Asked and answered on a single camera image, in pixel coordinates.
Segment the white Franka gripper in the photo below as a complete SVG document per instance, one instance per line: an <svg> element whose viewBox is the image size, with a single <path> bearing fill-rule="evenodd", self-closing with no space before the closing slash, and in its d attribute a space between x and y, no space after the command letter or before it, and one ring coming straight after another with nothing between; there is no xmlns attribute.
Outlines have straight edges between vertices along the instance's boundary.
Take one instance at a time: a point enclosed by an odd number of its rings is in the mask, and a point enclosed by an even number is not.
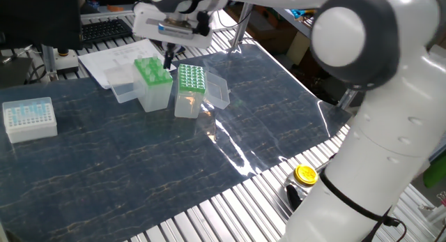
<svg viewBox="0 0 446 242"><path fill-rule="evenodd" d="M189 23L189 28L184 25L180 26L178 23L172 22L171 18L160 12L154 5L148 3L138 3L134 7L133 34L167 42L163 44L164 69L171 66L174 57L174 44L201 49L206 49L211 45L213 31L210 30L207 36L202 36L200 33L193 32L194 21L189 21Z"/></svg>

